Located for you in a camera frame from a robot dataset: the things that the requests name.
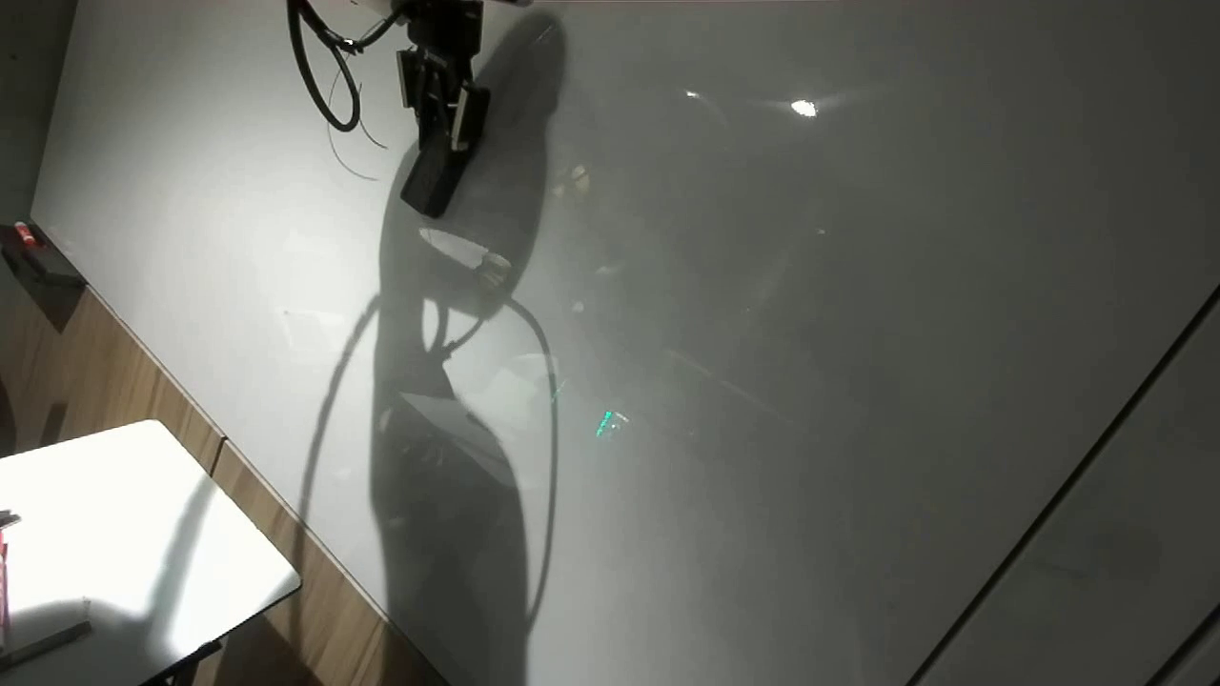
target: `wooden floor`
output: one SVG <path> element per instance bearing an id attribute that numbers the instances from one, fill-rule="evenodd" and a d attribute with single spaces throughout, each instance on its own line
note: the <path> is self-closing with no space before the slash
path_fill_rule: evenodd
<path id="1" fill-rule="evenodd" d="M 83 292 L 55 330 L 0 263 L 0 452 L 161 418 L 294 559 L 302 593 L 245 625 L 199 686 L 424 686 L 424 660 L 376 618 L 340 562 L 297 531 L 288 512 L 246 470 L 157 359 Z"/>

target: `black line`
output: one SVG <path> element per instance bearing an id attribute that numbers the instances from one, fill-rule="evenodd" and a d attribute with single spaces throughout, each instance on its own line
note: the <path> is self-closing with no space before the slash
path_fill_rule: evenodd
<path id="1" fill-rule="evenodd" d="M 1148 686 L 1165 683 L 1180 664 L 1206 645 L 1206 636 L 1220 625 L 1220 604 L 1184 636 L 1184 645 L 1148 679 Z"/>
<path id="2" fill-rule="evenodd" d="M 1066 500 L 1066 493 L 1084 481 L 1084 471 L 1096 462 L 1096 452 L 1110 446 L 1110 438 L 1129 421 L 1129 416 L 1139 406 L 1139 400 L 1150 392 L 1150 383 L 1175 367 L 1190 334 L 1207 318 L 1207 313 L 1220 301 L 1220 284 L 1207 292 L 1207 301 L 1190 315 L 1190 325 L 1179 330 L 1171 349 L 1150 367 L 1150 373 L 1134 383 L 1134 392 L 1120 405 L 1120 412 L 1104 421 L 1104 432 L 1092 438 L 1092 446 L 1084 452 L 1084 462 L 1066 471 L 1066 481 L 1056 487 L 1056 495 L 1038 512 L 1038 519 L 1026 526 L 1017 545 L 1000 559 L 1000 567 L 982 579 L 982 585 L 964 601 L 949 634 L 926 651 L 926 660 L 907 679 L 912 686 L 926 679 L 926 670 L 946 655 L 946 649 L 956 641 L 956 634 L 974 618 L 982 598 L 1000 585 L 1000 579 L 1015 567 L 1015 559 L 1030 548 L 1030 541 L 1043 531 L 1043 520 L 1056 515 L 1056 508 Z"/>
<path id="3" fill-rule="evenodd" d="M 227 451 L 227 435 L 217 438 L 217 451 L 213 451 L 213 457 L 209 457 L 209 466 L 207 466 L 207 476 L 209 476 L 209 481 L 217 481 L 217 470 L 222 470 L 226 451 Z"/>

